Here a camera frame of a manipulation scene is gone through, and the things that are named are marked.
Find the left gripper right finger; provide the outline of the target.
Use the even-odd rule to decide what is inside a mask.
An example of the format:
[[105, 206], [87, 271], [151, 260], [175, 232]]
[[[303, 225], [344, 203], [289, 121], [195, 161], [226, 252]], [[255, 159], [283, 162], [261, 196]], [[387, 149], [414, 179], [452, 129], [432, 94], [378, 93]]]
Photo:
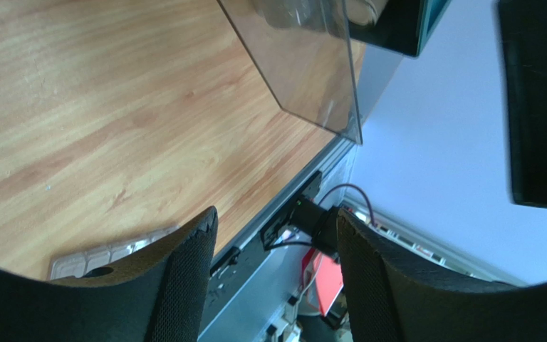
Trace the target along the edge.
[[547, 341], [547, 283], [512, 286], [444, 268], [337, 218], [355, 341]]

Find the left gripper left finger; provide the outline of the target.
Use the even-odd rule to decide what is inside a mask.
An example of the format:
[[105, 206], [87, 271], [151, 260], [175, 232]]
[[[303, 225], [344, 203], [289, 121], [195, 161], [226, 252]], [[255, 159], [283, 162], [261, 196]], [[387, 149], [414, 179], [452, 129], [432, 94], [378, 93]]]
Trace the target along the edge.
[[0, 269], [0, 341], [196, 341], [217, 238], [214, 207], [81, 278]]

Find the clear drawer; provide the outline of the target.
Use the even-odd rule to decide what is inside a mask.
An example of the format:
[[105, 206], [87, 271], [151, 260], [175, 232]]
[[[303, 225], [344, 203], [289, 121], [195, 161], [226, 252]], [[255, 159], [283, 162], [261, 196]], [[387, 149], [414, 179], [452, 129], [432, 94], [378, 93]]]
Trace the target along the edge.
[[355, 144], [362, 144], [357, 76], [363, 47], [345, 28], [339, 36], [301, 28], [274, 28], [252, 1], [220, 1], [279, 107]]

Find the foundation bottle black cap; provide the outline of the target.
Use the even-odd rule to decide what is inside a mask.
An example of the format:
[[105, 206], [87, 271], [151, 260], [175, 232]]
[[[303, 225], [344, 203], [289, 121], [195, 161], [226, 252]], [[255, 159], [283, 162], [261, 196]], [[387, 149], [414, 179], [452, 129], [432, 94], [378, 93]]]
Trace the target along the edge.
[[376, 24], [388, 2], [388, 0], [346, 0], [345, 9], [348, 20], [359, 26]]

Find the clear plastic bottle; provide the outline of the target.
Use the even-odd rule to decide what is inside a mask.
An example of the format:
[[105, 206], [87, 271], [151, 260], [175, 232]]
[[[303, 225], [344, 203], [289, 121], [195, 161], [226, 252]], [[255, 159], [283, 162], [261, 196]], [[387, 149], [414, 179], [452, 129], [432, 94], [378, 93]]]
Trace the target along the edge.
[[252, 1], [257, 14], [277, 29], [304, 29], [339, 36], [345, 28], [342, 6], [326, 0]]

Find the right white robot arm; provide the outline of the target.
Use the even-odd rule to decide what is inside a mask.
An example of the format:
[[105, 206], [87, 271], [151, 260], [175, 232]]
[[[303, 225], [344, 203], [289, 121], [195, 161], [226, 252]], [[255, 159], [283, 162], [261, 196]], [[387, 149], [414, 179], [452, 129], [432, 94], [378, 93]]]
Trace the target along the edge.
[[498, 1], [516, 204], [547, 208], [547, 1]]

